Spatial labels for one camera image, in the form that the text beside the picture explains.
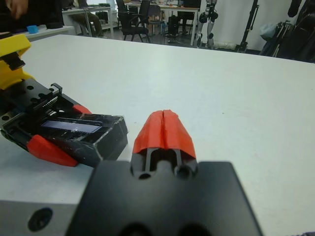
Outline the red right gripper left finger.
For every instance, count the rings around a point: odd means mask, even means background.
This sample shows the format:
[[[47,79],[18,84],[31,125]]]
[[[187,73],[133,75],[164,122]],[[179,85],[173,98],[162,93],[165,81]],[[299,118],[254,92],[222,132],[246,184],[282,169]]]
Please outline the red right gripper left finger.
[[[137,135],[131,157],[131,171],[136,178],[148,178],[157,168],[162,140],[163,111],[151,113]]]

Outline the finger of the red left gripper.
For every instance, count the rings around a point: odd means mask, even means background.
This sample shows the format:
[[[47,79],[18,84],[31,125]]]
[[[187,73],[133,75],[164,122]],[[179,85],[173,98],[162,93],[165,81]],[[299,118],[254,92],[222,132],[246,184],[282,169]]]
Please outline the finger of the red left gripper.
[[[91,111],[89,109],[87,109],[86,107],[80,105],[80,104],[75,104],[72,106],[72,109],[75,112],[81,113],[81,114],[92,114]]]
[[[78,162],[52,142],[34,135],[27,143],[27,150],[38,159],[62,166],[76,167]]]

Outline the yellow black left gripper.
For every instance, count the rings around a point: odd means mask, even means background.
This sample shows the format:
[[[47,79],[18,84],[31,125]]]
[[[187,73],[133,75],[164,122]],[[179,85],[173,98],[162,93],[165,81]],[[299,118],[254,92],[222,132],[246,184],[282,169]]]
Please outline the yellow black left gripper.
[[[74,100],[53,83],[45,87],[23,70],[22,55],[31,47],[24,34],[0,35],[0,133],[23,149],[35,135],[42,135],[62,149],[70,149],[62,140],[65,131],[52,131],[41,125],[62,112],[74,111]]]

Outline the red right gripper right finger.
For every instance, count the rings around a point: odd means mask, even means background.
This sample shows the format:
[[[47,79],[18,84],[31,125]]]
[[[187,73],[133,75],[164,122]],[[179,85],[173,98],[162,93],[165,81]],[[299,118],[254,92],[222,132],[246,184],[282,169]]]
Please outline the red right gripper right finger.
[[[174,175],[192,178],[197,166],[194,144],[179,116],[171,110],[163,111],[163,138],[166,153],[172,155]]]

